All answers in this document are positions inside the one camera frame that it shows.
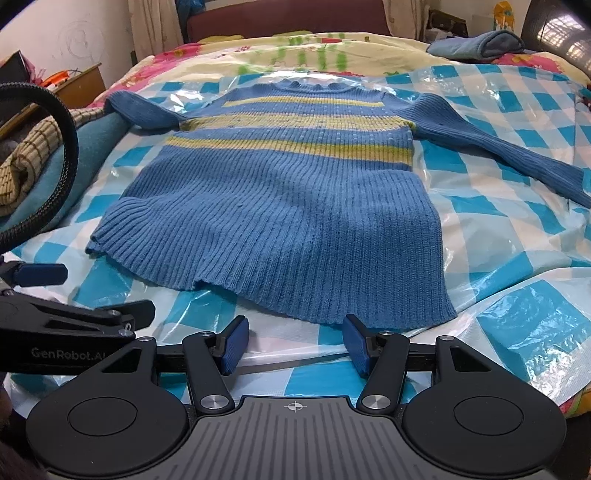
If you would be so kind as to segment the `beige curtain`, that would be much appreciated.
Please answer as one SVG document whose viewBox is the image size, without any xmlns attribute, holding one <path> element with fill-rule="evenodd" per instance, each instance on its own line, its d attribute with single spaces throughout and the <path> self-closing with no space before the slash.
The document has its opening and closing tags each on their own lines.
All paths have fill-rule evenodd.
<svg viewBox="0 0 591 480">
<path fill-rule="evenodd" d="M 183 44 L 174 0 L 128 0 L 127 3 L 138 60 Z"/>
</svg>

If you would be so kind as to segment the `dark red window bench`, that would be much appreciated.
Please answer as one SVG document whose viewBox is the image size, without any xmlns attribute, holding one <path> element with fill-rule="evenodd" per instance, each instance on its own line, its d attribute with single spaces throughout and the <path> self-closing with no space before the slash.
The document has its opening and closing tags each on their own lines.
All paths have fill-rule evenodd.
<svg viewBox="0 0 591 480">
<path fill-rule="evenodd" d="M 186 29 L 191 42 L 211 36 L 257 38 L 297 31 L 390 33 L 383 3 L 359 0 L 247 1 L 193 15 Z"/>
</svg>

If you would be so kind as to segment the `wooden side table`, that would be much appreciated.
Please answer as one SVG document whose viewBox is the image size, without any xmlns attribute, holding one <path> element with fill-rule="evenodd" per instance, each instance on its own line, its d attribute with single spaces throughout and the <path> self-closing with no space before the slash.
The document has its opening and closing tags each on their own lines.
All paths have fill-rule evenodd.
<svg viewBox="0 0 591 480">
<path fill-rule="evenodd" d="M 105 91 L 100 67 L 101 64 L 98 63 L 74 75 L 60 84 L 53 93 L 69 109 L 87 107 L 99 94 Z M 21 130 L 24 124 L 35 119 L 43 119 L 46 116 L 46 112 L 36 104 L 27 105 L 1 126 L 1 139 L 8 139 L 15 132 Z"/>
</svg>

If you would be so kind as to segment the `folded blue grey cloth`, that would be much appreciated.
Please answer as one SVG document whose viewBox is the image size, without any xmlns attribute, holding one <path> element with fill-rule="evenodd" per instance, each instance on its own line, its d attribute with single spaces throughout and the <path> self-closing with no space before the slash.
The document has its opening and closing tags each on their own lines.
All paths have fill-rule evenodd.
<svg viewBox="0 0 591 480">
<path fill-rule="evenodd" d="M 509 30 L 495 30 L 476 37 L 450 37 L 433 42 L 427 52 L 453 61 L 492 62 L 505 54 L 525 50 L 523 40 Z"/>
</svg>

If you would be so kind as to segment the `blue yellow-striped knit sweater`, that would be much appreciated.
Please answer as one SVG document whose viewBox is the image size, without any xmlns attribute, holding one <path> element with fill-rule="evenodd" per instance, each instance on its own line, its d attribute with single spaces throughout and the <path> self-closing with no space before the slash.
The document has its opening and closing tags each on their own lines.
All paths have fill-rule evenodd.
<svg viewBox="0 0 591 480">
<path fill-rule="evenodd" d="M 588 206 L 582 171 L 488 134 L 442 97 L 339 83 L 256 84 L 180 114 L 118 91 L 108 110 L 163 132 L 156 157 L 86 250 L 175 290 L 201 283 L 305 321 L 454 318 L 440 216 L 413 170 L 415 138 L 470 147 Z"/>
</svg>

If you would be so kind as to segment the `yellow cartoon decoration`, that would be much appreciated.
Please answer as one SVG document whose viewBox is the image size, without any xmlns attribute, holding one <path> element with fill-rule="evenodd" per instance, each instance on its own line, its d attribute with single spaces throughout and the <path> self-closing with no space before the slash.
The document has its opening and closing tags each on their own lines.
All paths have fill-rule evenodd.
<svg viewBox="0 0 591 480">
<path fill-rule="evenodd" d="M 493 8 L 493 26 L 496 31 L 514 31 L 515 16 L 511 3 L 507 0 L 497 2 Z"/>
</svg>

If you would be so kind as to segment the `beige checkered folded blanket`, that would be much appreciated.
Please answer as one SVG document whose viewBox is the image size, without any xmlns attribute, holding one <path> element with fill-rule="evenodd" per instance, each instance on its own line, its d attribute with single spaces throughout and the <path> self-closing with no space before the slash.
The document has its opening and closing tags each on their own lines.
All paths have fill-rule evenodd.
<svg viewBox="0 0 591 480">
<path fill-rule="evenodd" d="M 79 157 L 72 189 L 58 218 L 87 190 L 107 157 L 128 131 L 118 114 L 98 107 L 70 111 Z M 1 222 L 10 227 L 49 198 L 59 179 L 64 148 L 57 123 L 48 117 L 35 125 L 1 165 Z"/>
</svg>

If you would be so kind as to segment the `floral bed quilt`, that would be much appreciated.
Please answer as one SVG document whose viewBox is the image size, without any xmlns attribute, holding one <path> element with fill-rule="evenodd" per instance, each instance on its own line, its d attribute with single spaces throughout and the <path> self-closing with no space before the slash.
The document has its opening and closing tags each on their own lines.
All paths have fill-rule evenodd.
<svg viewBox="0 0 591 480">
<path fill-rule="evenodd" d="M 152 83 L 187 78 L 217 79 L 276 70 L 381 77 L 458 64 L 428 53 L 423 42 L 370 33 L 304 31 L 260 38 L 208 37 L 140 60 L 91 105 L 102 105 L 106 96 L 118 90 L 138 92 Z"/>
</svg>

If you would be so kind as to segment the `dark wooden headboard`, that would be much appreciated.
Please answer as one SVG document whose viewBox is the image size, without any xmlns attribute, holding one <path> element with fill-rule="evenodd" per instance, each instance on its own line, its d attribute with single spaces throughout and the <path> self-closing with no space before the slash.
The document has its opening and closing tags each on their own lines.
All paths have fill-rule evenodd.
<svg viewBox="0 0 591 480">
<path fill-rule="evenodd" d="M 521 38 L 527 49 L 555 54 L 590 75 L 590 0 L 531 1 Z"/>
</svg>

